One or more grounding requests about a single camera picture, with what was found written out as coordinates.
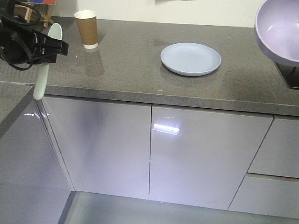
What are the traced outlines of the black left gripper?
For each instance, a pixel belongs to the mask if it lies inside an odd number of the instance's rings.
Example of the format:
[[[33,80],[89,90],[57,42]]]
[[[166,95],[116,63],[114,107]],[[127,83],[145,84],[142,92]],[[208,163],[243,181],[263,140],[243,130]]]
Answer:
[[[9,65],[55,63],[57,54],[68,55],[69,44],[62,34],[44,35],[39,54],[36,43],[40,33],[33,28],[39,19],[27,23],[19,16],[0,16],[0,58]]]

